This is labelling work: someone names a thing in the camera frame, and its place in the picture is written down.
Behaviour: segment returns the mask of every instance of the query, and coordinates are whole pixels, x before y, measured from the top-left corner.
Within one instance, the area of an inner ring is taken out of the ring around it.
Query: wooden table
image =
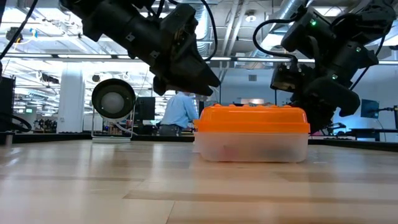
[[[0,223],[398,223],[398,154],[310,146],[305,162],[216,163],[192,143],[0,148]]]

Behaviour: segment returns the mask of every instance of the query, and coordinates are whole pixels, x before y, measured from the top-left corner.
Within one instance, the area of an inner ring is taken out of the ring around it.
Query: desk
[[[398,153],[310,146],[298,164],[217,163],[192,149],[0,147],[0,223],[397,223]]]
[[[374,129],[374,128],[352,128],[348,133],[354,136],[357,140],[358,138],[374,138],[375,141],[380,141],[380,133],[397,133],[396,129]]]

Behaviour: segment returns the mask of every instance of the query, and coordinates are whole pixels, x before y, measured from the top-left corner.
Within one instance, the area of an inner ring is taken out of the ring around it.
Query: orange lid container
[[[304,110],[291,106],[214,105],[206,107],[194,123],[200,133],[310,132]]]

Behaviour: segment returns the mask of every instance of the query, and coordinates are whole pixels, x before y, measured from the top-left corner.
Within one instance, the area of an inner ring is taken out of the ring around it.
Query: person
[[[180,136],[188,123],[198,119],[198,113],[189,97],[190,93],[176,91],[176,95],[167,102],[166,110],[160,122],[161,136]]]

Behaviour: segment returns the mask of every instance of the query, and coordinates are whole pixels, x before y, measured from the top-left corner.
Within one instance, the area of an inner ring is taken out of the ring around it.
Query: blue shirt
[[[193,106],[192,99],[179,92],[167,102],[161,124],[175,124],[181,128],[188,127],[188,122],[198,119],[198,113]]]

